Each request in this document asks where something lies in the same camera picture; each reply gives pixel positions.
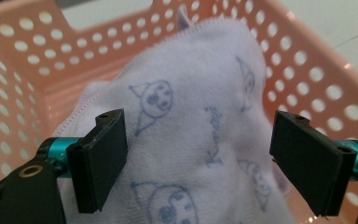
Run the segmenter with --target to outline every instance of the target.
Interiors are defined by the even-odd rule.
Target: white towel
[[[124,108],[128,161],[101,213],[68,223],[294,223],[274,179],[262,106],[266,65],[240,21],[209,19],[147,49],[109,83],[91,84],[58,136],[84,136],[94,118]]]

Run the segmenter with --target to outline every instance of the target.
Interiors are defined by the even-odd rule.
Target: basket hole
[[[139,28],[143,28],[145,27],[146,25],[146,20],[144,18],[140,18],[138,19],[138,21],[136,22],[136,25],[139,27]]]
[[[103,40],[103,36],[100,33],[95,33],[94,35],[92,35],[92,40],[95,43],[101,42]]]
[[[173,15],[173,10],[172,9],[168,9],[165,11],[165,19],[170,19]]]
[[[36,100],[35,100],[35,98],[33,97],[33,95],[30,95],[30,96],[29,96],[29,99],[30,99],[30,101],[31,101],[32,104],[36,104]]]
[[[84,58],[87,60],[94,58],[94,52],[92,52],[91,50],[87,51],[86,53],[84,53]]]
[[[116,35],[117,35],[117,29],[116,28],[109,28],[107,30],[107,36],[115,37]]]
[[[85,38],[78,39],[77,46],[80,48],[85,48],[87,46],[87,40]]]
[[[275,22],[272,22],[267,28],[268,35],[270,37],[275,36],[278,33],[278,25]]]
[[[25,125],[26,124],[26,121],[25,121],[25,118],[23,115],[19,114],[17,115],[17,121],[22,124],[22,125]]]
[[[12,169],[11,169],[11,166],[10,166],[9,164],[3,163],[3,164],[1,165],[1,172],[2,172],[2,174],[3,174],[4,176],[10,175],[11,171],[12,171]]]
[[[131,30],[132,26],[129,22],[126,22],[122,26],[122,30],[124,33],[128,33]]]
[[[35,139],[34,139],[34,145],[35,145],[36,147],[39,147],[40,144],[42,144],[42,142],[40,141],[40,139],[35,138]]]
[[[38,63],[40,63],[40,59],[36,55],[30,55],[30,56],[28,56],[28,63],[38,64]]]
[[[32,30],[34,29],[34,23],[28,18],[21,18],[20,27],[24,30]]]
[[[2,133],[4,134],[10,134],[10,128],[7,126],[6,123],[1,122],[0,123],[0,130],[2,131]]]
[[[0,81],[2,82],[2,84],[7,85],[7,79],[2,74],[0,74]]]
[[[199,9],[200,7],[200,1],[194,1],[193,4],[191,4],[191,10],[195,11]]]
[[[2,63],[2,61],[0,61],[0,68],[5,72],[7,71],[7,68],[6,68],[5,64]]]
[[[358,120],[358,105],[348,105],[344,111],[348,119]]]
[[[331,100],[338,100],[344,91],[338,85],[331,85],[326,89],[326,95]]]
[[[264,22],[264,19],[266,18],[266,13],[263,10],[260,10],[255,14],[255,22],[257,24],[262,24]]]
[[[284,111],[284,112],[287,112],[287,106],[286,105],[279,105],[278,106],[278,110],[281,110],[281,111]]]
[[[36,110],[34,110],[33,108],[31,108],[31,114],[32,114],[32,116],[34,116],[35,118],[37,118],[37,112],[36,112]]]
[[[28,161],[30,158],[30,154],[24,148],[20,149],[20,156],[23,160]]]
[[[295,69],[293,69],[291,66],[285,67],[283,70],[283,75],[286,79],[290,80],[295,76]]]
[[[61,51],[62,51],[63,53],[69,53],[69,52],[72,51],[72,46],[69,45],[69,44],[63,44],[63,45],[61,46]]]
[[[34,129],[35,131],[37,131],[37,132],[40,131],[39,125],[37,125],[37,123],[35,123],[35,122],[32,123],[32,127],[33,127],[33,129]]]
[[[199,14],[195,14],[192,18],[191,18],[191,21],[192,22],[197,22],[197,21],[199,21],[200,20],[200,15]]]
[[[121,42],[120,41],[115,41],[115,43],[113,43],[113,48],[114,49],[120,49],[121,48]]]
[[[297,65],[303,65],[307,61],[307,54],[303,50],[299,50],[295,54],[295,63]]]
[[[325,110],[325,104],[324,104],[324,101],[321,100],[321,99],[315,99],[313,100],[311,103],[311,106],[312,106],[312,109],[315,111],[315,112],[323,112]]]
[[[247,2],[245,3],[245,11],[246,11],[248,14],[252,12],[253,8],[254,8],[254,3],[253,3],[253,1],[249,0],[249,1],[247,1]]]
[[[350,203],[352,203],[355,206],[358,206],[358,196],[357,194],[353,193],[353,192],[348,192],[345,194],[346,198],[348,199],[348,201]]]
[[[34,86],[28,82],[28,89],[30,89],[30,91],[34,91]]]
[[[43,11],[39,13],[39,20],[43,22],[44,24],[51,24],[53,21],[53,18],[50,13]]]
[[[1,35],[10,37],[10,36],[14,35],[14,29],[11,25],[1,24],[0,25],[0,33],[1,33]]]
[[[271,102],[276,101],[276,99],[277,99],[277,94],[275,93],[275,91],[269,91],[269,92],[268,92],[268,99],[269,99]]]
[[[100,54],[105,54],[105,53],[107,53],[107,51],[108,51],[107,46],[101,46],[101,47],[98,49],[98,52],[100,52]]]
[[[57,69],[57,70],[62,70],[63,68],[65,68],[65,63],[63,62],[57,62],[54,64],[54,67]]]
[[[324,78],[324,70],[320,67],[310,69],[310,80],[319,82]]]
[[[45,50],[45,56],[46,56],[48,59],[55,58],[56,52],[54,51],[54,49],[47,49],[47,50]]]
[[[127,44],[132,45],[133,43],[135,43],[135,36],[131,35],[127,37]]]
[[[237,9],[236,7],[233,7],[233,8],[231,9],[231,17],[232,17],[233,19],[236,19],[236,18],[238,17],[238,9]]]
[[[42,76],[47,76],[48,74],[50,74],[50,70],[47,67],[41,67],[39,69],[39,74]]]
[[[7,100],[8,99],[8,95],[6,93],[6,91],[0,89],[0,96],[4,99]]]
[[[283,91],[284,90],[284,82],[282,80],[277,80],[275,82],[275,89],[277,89],[277,91]]]
[[[297,105],[297,97],[293,94],[288,95],[286,100],[287,100],[287,104],[289,104],[290,106]]]
[[[42,35],[34,35],[34,43],[38,46],[43,46],[46,44],[46,38]]]
[[[62,31],[59,29],[53,29],[51,31],[51,37],[55,40],[61,40],[62,39]]]
[[[290,47],[292,47],[292,38],[290,38],[288,35],[282,37],[282,39],[281,39],[281,49],[289,50]]]
[[[302,110],[300,112],[300,115],[306,119],[311,119],[312,116],[310,115],[310,112],[308,110]]]
[[[158,14],[158,13],[153,14],[153,16],[151,17],[150,20],[151,20],[151,22],[153,22],[153,23],[158,22],[158,21],[159,21],[159,14]]]
[[[22,103],[22,101],[20,99],[16,99],[16,105],[20,108],[23,109],[24,108],[24,104]]]
[[[18,95],[22,95],[22,89],[19,87],[19,86],[15,86],[14,87],[14,89],[16,90],[16,93],[18,94]]]
[[[5,154],[11,153],[11,147],[7,142],[1,142],[1,150]]]
[[[297,91],[300,95],[307,95],[310,92],[310,86],[306,82],[300,82],[297,85]]]
[[[257,29],[256,29],[256,28],[252,28],[252,29],[251,29],[251,34],[252,34],[252,36],[256,39],[256,38],[257,38]]]
[[[28,49],[28,45],[24,41],[18,40],[14,43],[14,48],[18,51],[26,51]]]
[[[21,77],[19,76],[19,74],[14,73],[14,78],[16,78],[18,82],[21,82]]]
[[[267,66],[266,73],[267,73],[267,78],[272,77],[272,75],[273,75],[272,68],[271,68],[271,67],[269,67],[269,66]]]
[[[167,25],[167,31],[170,32],[173,30],[173,28],[175,27],[175,24],[173,22],[168,23]]]
[[[262,40],[260,43],[260,47],[263,52],[267,52],[267,50],[269,50],[269,42],[266,39]]]
[[[215,16],[217,14],[217,4],[213,4],[212,14]]]
[[[161,34],[161,27],[156,27],[153,31],[153,35],[160,35]]]
[[[228,9],[228,0],[223,0],[222,6],[224,10]]]
[[[240,22],[241,22],[244,26],[246,26],[246,25],[248,24],[248,21],[247,21],[246,18],[244,18],[244,17],[242,17],[242,18],[240,19]]]
[[[281,61],[282,61],[281,54],[278,53],[278,52],[273,53],[272,56],[271,56],[271,61],[272,61],[272,63],[273,63],[274,65],[280,64]]]
[[[78,64],[79,62],[80,62],[80,59],[77,56],[73,56],[69,59],[69,63],[71,63],[71,64]]]
[[[339,132],[343,129],[344,127],[344,123],[342,122],[341,119],[338,118],[330,118],[327,120],[327,125],[328,127],[335,131],[335,132]]]
[[[22,142],[28,141],[28,136],[25,132],[19,131],[19,138]]]
[[[327,135],[327,132],[326,132],[326,130],[324,128],[317,127],[317,128],[315,128],[315,130],[318,131],[321,134]]]
[[[140,37],[142,40],[146,40],[149,37],[149,33],[147,31],[143,31]]]

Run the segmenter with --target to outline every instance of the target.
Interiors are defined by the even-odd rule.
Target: orange plastic basket
[[[267,61],[271,119],[287,110],[333,139],[358,138],[358,74],[277,1],[154,0],[147,10],[78,31],[55,1],[16,0],[0,4],[0,179],[33,157],[88,83],[114,78],[134,55],[173,35],[181,4],[193,21],[247,23]],[[347,196],[335,223],[357,216],[358,184]],[[295,190],[288,201],[298,223],[324,222]]]

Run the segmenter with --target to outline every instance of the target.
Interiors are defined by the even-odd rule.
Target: printed cartoon pattern
[[[197,208],[187,189],[153,182],[132,183],[137,203],[150,224],[198,224]]]
[[[159,80],[139,86],[130,86],[130,90],[140,98],[141,113],[135,136],[152,126],[157,119],[163,118],[172,108],[172,89],[169,82]]]
[[[210,166],[213,163],[223,164],[220,158],[217,156],[220,150],[219,147],[219,133],[220,133],[220,119],[223,115],[216,109],[216,107],[207,107],[205,111],[211,114],[209,122],[212,125],[212,136],[213,136],[213,150],[208,150],[208,159],[206,165]]]
[[[252,92],[255,88],[255,75],[243,59],[238,56],[236,56],[235,59],[240,64],[243,75],[243,104],[241,112],[244,112],[252,108]]]
[[[267,211],[267,204],[269,202],[269,195],[271,189],[269,184],[261,174],[260,167],[257,163],[251,161],[238,161],[240,168],[252,178],[252,182],[255,190],[255,197],[260,203],[260,208],[263,212]]]

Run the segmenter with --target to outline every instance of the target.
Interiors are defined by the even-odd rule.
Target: cartoon face print
[[[249,66],[241,59],[239,56],[236,56],[238,64],[241,68],[241,73],[243,76],[243,104],[241,107],[241,112],[248,110],[252,107],[252,94],[255,88],[255,75]]]
[[[157,119],[163,118],[172,108],[173,96],[168,81],[159,80],[138,86],[130,86],[130,90],[140,99],[141,112],[138,117],[135,135],[152,126]]]
[[[255,162],[247,160],[238,161],[238,165],[248,176],[251,177],[255,197],[260,203],[261,210],[266,212],[271,189],[269,187],[269,183],[263,177],[260,166]]]
[[[269,184],[264,179],[261,174],[260,167],[255,163],[249,164],[248,173],[251,175],[253,183],[255,185],[255,190],[264,196],[269,196]]]
[[[167,114],[172,106],[172,90],[167,81],[151,84],[141,98],[142,109],[147,116],[159,119]]]
[[[150,224],[198,224],[197,209],[190,193],[176,185],[138,184],[135,193],[147,209]]]

